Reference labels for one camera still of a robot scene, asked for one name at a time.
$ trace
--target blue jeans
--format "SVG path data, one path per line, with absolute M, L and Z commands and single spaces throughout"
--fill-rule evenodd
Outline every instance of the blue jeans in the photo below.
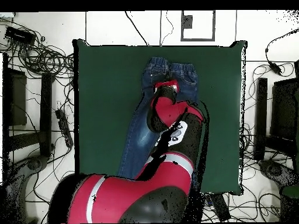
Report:
M 192 64 L 169 64 L 164 58 L 153 57 L 142 76 L 143 97 L 131 120 L 124 152 L 121 158 L 118 176 L 134 179 L 139 174 L 156 141 L 159 133 L 150 131 L 147 126 L 147 114 L 154 96 L 154 84 L 165 81 L 166 74 L 179 84 L 177 101 L 197 99 L 197 74 Z

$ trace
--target white stripe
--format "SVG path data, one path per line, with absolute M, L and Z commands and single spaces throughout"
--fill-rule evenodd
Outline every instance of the white stripe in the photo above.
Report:
M 106 179 L 105 176 L 100 178 L 99 181 L 93 187 L 91 194 L 89 195 L 89 199 L 88 199 L 88 203 L 87 203 L 87 207 L 86 207 L 86 218 L 87 218 L 88 223 L 92 223 L 92 207 L 93 207 L 93 203 L 94 203 L 94 200 L 93 200 L 94 196 L 96 196 L 96 193 L 98 192 L 100 186 L 102 185 L 102 183 L 104 182 L 105 179 Z
M 150 156 L 147 160 L 147 163 L 151 162 L 153 158 Z M 167 154 L 164 162 L 176 162 L 179 166 L 184 168 L 192 178 L 192 173 L 193 173 L 193 167 L 192 164 L 185 158 L 175 155 L 175 154 Z

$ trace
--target jeans waistband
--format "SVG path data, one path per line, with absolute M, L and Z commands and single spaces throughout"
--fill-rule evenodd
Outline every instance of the jeans waistband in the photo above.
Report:
M 151 60 L 149 61 L 150 65 L 168 65 L 168 61 L 165 58 L 161 57 L 152 57 Z
M 170 64 L 170 71 L 182 71 L 182 72 L 196 72 L 193 64 L 179 64 L 172 63 Z

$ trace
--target red robot arm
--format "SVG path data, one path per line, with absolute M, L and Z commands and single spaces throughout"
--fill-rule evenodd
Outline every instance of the red robot arm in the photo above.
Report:
M 160 138 L 135 180 L 70 175 L 56 188 L 48 223 L 171 223 L 183 218 L 204 118 L 176 102 L 177 81 L 157 83 L 147 123 Z

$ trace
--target green board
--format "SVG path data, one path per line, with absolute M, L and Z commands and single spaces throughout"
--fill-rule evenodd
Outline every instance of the green board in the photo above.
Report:
M 133 112 L 141 100 L 142 72 L 151 57 L 193 64 L 199 100 L 210 114 L 202 192 L 241 193 L 239 127 L 241 54 L 232 47 L 89 46 L 77 40 L 79 171 L 116 175 Z

